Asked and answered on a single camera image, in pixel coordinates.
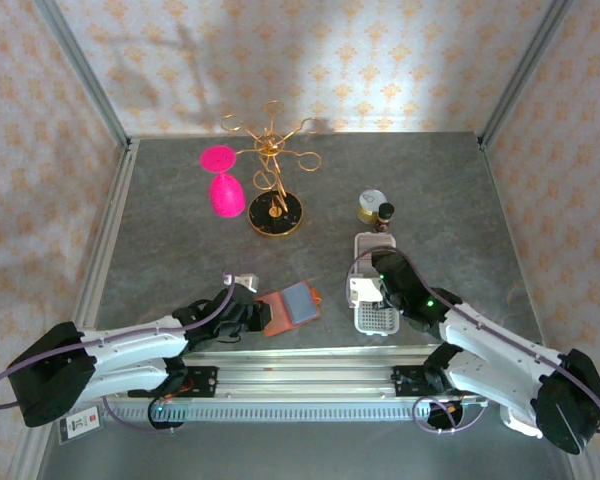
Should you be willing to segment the white plastic basket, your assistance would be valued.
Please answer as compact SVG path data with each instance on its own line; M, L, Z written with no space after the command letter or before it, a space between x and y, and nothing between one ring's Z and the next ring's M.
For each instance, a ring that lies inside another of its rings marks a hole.
M380 277L372 266L371 254L368 253L362 256L362 253L358 256L354 254L354 258L360 257L360 259L357 261L351 276ZM389 336L399 331L399 312L390 307L384 299L379 303L361 303L358 308L353 309L354 326L360 333Z

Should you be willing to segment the laminated label card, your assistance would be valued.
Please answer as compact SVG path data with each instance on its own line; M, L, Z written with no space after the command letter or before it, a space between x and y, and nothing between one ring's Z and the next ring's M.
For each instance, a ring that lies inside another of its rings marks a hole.
M59 444L65 444L103 428L102 416L98 406L83 409L58 422Z

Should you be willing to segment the aluminium frame post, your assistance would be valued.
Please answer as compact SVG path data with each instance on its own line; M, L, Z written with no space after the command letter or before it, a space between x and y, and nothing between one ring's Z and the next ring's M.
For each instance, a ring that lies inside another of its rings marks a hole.
M550 1L548 10L516 65L485 127L477 137L478 145L482 151L486 151L489 145L495 140L574 1Z
M49 26L61 50L68 59L77 77L81 81L88 96L94 103L109 133L116 143L127 148L131 142L122 122L116 114L113 105L105 92L102 83L97 78L87 56L80 46L73 30L66 20L56 0L33 0L42 17Z

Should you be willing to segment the aluminium table side rail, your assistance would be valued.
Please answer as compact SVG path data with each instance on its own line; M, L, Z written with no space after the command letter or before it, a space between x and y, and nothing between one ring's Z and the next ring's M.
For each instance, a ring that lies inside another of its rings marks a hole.
M121 152L93 243L72 321L79 330L94 329L126 204L140 140L131 138Z

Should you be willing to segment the gold tin can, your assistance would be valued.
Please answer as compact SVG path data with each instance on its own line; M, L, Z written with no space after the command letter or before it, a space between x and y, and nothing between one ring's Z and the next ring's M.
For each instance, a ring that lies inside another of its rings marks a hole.
M377 189L364 190L358 199L357 217L365 224L373 224L379 207L387 202L386 195Z

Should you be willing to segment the small black-capped spice bottle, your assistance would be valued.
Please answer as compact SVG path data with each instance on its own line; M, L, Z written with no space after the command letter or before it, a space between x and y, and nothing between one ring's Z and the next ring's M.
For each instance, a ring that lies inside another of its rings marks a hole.
M388 231L394 212L395 207L389 202L379 205L374 224L374 229L377 233L386 233Z

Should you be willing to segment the pink wine glass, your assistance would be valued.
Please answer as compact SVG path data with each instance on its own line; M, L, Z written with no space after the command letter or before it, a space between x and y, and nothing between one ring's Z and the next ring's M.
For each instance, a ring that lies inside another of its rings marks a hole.
M214 213L221 218L238 217L246 208L244 189L230 174L236 160L236 152L224 145L212 146L200 156L201 167L214 175L210 186L210 202Z

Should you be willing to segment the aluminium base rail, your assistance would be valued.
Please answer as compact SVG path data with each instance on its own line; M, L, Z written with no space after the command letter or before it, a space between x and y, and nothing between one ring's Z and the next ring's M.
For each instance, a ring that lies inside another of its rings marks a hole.
M218 368L216 398L228 402L392 401L392 368L421 365L433 345L200 352L188 366Z

